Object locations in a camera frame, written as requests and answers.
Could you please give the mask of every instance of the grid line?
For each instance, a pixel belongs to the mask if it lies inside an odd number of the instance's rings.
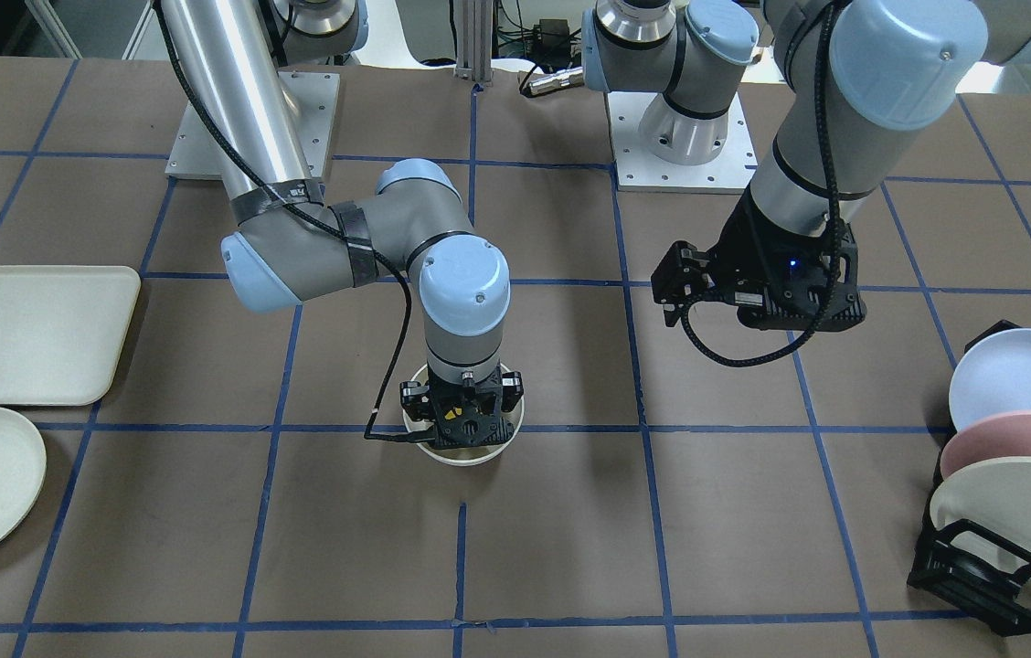
[[[658,500],[657,470],[654,465],[654,442],[645,416],[645,393],[641,390],[641,366],[637,351],[637,329],[633,325],[632,287],[629,281],[629,260],[625,257],[625,235],[621,226],[621,204],[617,201],[617,169],[608,170],[608,187],[612,196],[612,222],[617,230],[617,258],[621,267],[621,294],[625,304],[625,328],[629,337],[629,361],[633,373],[633,396],[637,403],[637,430],[641,433],[641,452],[645,458],[645,483],[650,492],[650,516],[654,524],[654,550],[657,552],[658,584],[662,589],[662,620],[665,624],[666,647],[670,658],[678,658],[678,634],[673,626],[673,602],[670,597],[670,569],[666,564],[665,535],[662,532],[662,505]]]
[[[280,380],[280,395],[276,400],[276,416],[272,421],[272,437],[268,445],[268,470],[264,475],[264,488],[260,496],[260,514],[256,517],[256,533],[252,541],[252,559],[247,563],[247,578],[243,586],[243,603],[239,607],[239,626],[235,631],[235,645],[232,647],[232,657],[241,658],[246,633],[247,620],[252,616],[252,596],[256,589],[256,575],[260,569],[260,553],[264,546],[264,528],[268,524],[268,508],[272,500],[272,480],[276,475],[276,457],[280,446],[280,433],[285,422],[285,407],[289,399],[289,387],[293,382],[293,366],[295,349],[300,336],[300,318],[303,306],[297,305],[293,312],[293,329],[289,334],[289,347],[285,354],[285,375]]]
[[[154,221],[154,229],[151,230],[151,238],[146,243],[146,254],[142,255],[142,265],[138,267],[138,274],[146,276],[149,271],[149,261],[154,255],[154,246],[157,246],[157,237],[162,233],[162,224],[165,222],[165,212],[170,208],[170,199],[173,198],[173,188],[178,184],[178,179],[167,176],[165,184],[165,195],[162,196],[162,204],[157,208],[157,219]]]
[[[795,341],[792,332],[787,333],[788,341]],[[858,567],[858,554],[853,549],[853,537],[850,536],[850,525],[844,520],[844,508],[841,505],[841,495],[836,488],[836,479],[833,475],[832,463],[828,460],[828,449],[825,447],[825,438],[821,434],[820,425],[817,423],[817,409],[812,407],[811,391],[808,391],[808,375],[804,372],[804,364],[800,359],[799,351],[792,353],[792,360],[796,366],[796,380],[800,383],[800,395],[803,396],[804,412],[808,414],[808,423],[811,425],[812,441],[817,446],[817,456],[820,458],[820,467],[824,471],[825,485],[828,488],[828,497],[833,504],[833,514],[836,517],[836,528],[841,534],[841,546],[844,547],[845,561],[849,562],[850,575],[853,579],[854,595],[858,599],[859,620],[866,632],[866,643],[869,645],[870,658],[879,658],[880,651],[877,649],[877,636],[874,633],[874,624],[869,616],[869,603],[866,602],[866,588],[861,582],[861,569]]]
[[[965,620],[962,610],[888,610],[869,613],[874,622],[932,622]],[[766,615],[680,615],[672,618],[675,626],[774,626],[785,624],[833,624],[861,622],[860,613],[790,613]],[[619,628],[619,626],[665,626],[659,615],[630,617],[498,617],[494,620],[462,622],[458,620],[313,620],[248,622],[61,622],[31,624],[28,634],[44,633],[124,633],[124,632],[246,632],[295,631],[407,631],[463,629],[528,628]],[[0,634],[19,633],[21,624],[0,624]]]
[[[11,209],[11,204],[15,201],[15,195],[19,195],[20,189],[24,184],[24,179],[28,177],[28,170],[32,166],[32,161],[34,161],[36,154],[40,153],[40,144],[44,142],[44,135],[48,133],[48,128],[53,126],[53,120],[57,117],[57,109],[61,108],[61,101],[65,99],[65,92],[68,92],[68,85],[72,84],[73,74],[76,73],[76,64],[79,64],[80,60],[73,60],[71,66],[68,67],[68,73],[65,75],[65,80],[61,84],[61,90],[57,92],[56,100],[53,101],[53,107],[48,109],[48,116],[44,118],[44,125],[40,126],[40,133],[36,135],[36,141],[32,142],[32,150],[27,154],[27,159],[24,161],[24,166],[21,167],[20,175],[15,176],[15,183],[12,185],[11,192],[7,193],[7,199],[4,200],[3,207],[0,208],[0,228],[3,226],[3,222],[7,220],[7,212]]]
[[[40,570],[36,571],[36,584],[32,586],[32,594],[28,599],[28,608],[24,610],[24,621],[15,630],[15,646],[11,658],[24,655],[24,646],[28,643],[28,633],[36,619],[36,608],[40,604],[40,596],[44,594],[44,583],[48,580],[48,571],[53,569],[53,558],[56,558],[57,545],[61,541],[61,530],[64,530],[65,519],[68,517],[68,505],[72,504],[76,492],[76,479],[80,476],[81,466],[85,466],[85,456],[89,454],[89,445],[93,440],[94,426],[97,425],[97,415],[101,412],[101,400],[95,401],[90,408],[89,420],[85,422],[85,432],[81,433],[80,446],[73,458],[72,468],[68,471],[68,483],[65,493],[61,496],[61,505],[57,508],[57,520],[53,522],[53,532],[48,534],[48,546],[44,549],[44,557],[40,558]]]
[[[918,279],[918,287],[922,289],[922,297],[926,299],[926,308],[930,309],[930,318],[934,326],[938,329],[938,337],[942,340],[942,350],[946,351],[946,361],[951,367],[958,364],[955,358],[955,351],[951,349],[951,342],[946,339],[946,329],[942,326],[942,318],[938,316],[938,307],[934,305],[933,296],[930,295],[930,288],[926,286],[926,277],[922,274],[922,267],[918,265],[918,259],[913,256],[913,248],[909,245],[909,237],[905,234],[905,226],[901,224],[901,217],[897,212],[897,205],[893,204],[893,196],[889,193],[888,185],[880,184],[882,195],[885,197],[885,204],[889,206],[890,217],[893,218],[893,226],[897,228],[897,234],[901,238],[901,245],[905,248],[905,255],[909,259],[909,267],[913,268],[913,276]]]
[[[999,175],[999,180],[1003,184],[1003,190],[1007,191],[1007,197],[1011,200],[1011,204],[1016,205],[1016,213],[1019,216],[1022,224],[1024,224],[1024,230],[1027,231],[1028,237],[1031,238],[1031,222],[1028,221],[1027,213],[1024,212],[1024,208],[1020,205],[1020,200],[1016,197],[1016,190],[1012,190],[1007,176],[1003,174],[1002,167],[999,166],[999,161],[995,159],[995,153],[991,150],[991,145],[987,144],[987,137],[984,136],[983,130],[978,129],[978,122],[974,121],[974,117],[970,112],[970,107],[967,107],[966,100],[962,96],[959,96],[958,101],[963,107],[963,113],[965,113],[967,121],[970,122],[970,128],[974,130],[975,137],[978,137],[979,144],[987,152],[987,159],[991,161],[991,166],[995,168],[995,173]]]
[[[463,616],[466,599],[466,502],[458,505],[458,534],[455,541],[455,635],[453,658],[463,658]]]

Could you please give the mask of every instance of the rectangular tray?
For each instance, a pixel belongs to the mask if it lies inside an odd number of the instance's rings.
[[[0,266],[0,404],[101,399],[140,288],[128,267]]]

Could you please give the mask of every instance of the silver metal tube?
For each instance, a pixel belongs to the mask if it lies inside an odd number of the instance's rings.
[[[285,88],[250,0],[164,0],[170,36],[190,86],[223,136],[266,183],[309,178]],[[256,189],[220,151],[232,199]]]

